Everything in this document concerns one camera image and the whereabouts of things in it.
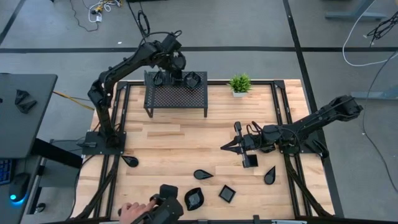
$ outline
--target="keyboard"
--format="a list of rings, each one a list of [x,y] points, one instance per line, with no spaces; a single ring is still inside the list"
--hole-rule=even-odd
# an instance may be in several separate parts
[[[0,159],[0,185],[11,182],[15,169],[14,163],[12,159]]]

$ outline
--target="wooden tabletop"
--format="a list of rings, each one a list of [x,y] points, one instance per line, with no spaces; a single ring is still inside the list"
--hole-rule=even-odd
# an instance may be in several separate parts
[[[285,85],[293,121],[308,115],[301,81],[285,80]],[[149,118],[142,107],[144,97],[144,86],[131,88],[124,155],[137,157],[139,166],[130,168],[123,160],[119,163],[113,220],[119,219],[117,210],[122,204],[147,203],[150,196],[159,192],[162,184],[178,187],[178,201],[184,207],[181,220],[252,219],[253,215],[260,215],[261,219],[294,218],[282,154],[278,151],[269,154],[254,152],[259,166],[244,169],[241,156],[220,150],[220,146],[235,136],[235,121],[240,121],[243,126],[251,121],[260,126],[276,124],[269,85],[253,85],[244,98],[233,98],[226,85],[209,85],[207,118],[203,117],[203,109],[157,109],[154,117]],[[119,100],[121,108],[124,98]],[[95,113],[91,127],[97,124]],[[103,156],[95,156],[82,168],[73,217],[83,210],[97,191],[102,160]],[[326,211],[334,213],[321,159],[314,154],[301,154],[301,161],[308,189]],[[276,181],[266,185],[264,175],[273,166],[276,166]],[[197,169],[203,169],[214,177],[196,180],[193,172]],[[224,185],[236,191],[231,203],[218,196]],[[201,187],[205,203],[197,210],[188,212],[183,198],[195,187]],[[297,186],[296,191],[303,215],[303,200]],[[108,192],[104,194],[102,215],[107,198]]]

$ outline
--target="black metal mesh table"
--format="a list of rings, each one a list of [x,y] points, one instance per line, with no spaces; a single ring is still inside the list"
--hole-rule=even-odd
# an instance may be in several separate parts
[[[189,72],[183,72],[184,78]],[[154,108],[203,108],[207,118],[207,72],[195,72],[201,78],[198,87],[191,90],[185,85],[154,86],[153,77],[156,72],[149,72],[146,77],[146,92],[144,109],[150,118],[154,115]]]

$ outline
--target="human hand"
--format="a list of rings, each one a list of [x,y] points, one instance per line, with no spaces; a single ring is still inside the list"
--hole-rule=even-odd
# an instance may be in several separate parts
[[[134,220],[136,220],[140,215],[144,212],[149,212],[156,204],[156,200],[151,200],[147,205],[138,204],[137,202],[134,204],[125,203],[122,206],[122,212],[120,215],[120,224],[131,224]]]

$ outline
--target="potted plant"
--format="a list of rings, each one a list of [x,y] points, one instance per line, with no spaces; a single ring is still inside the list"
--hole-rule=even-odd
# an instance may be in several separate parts
[[[244,74],[235,75],[230,81],[229,85],[233,91],[235,98],[246,96],[251,87],[249,76]]]

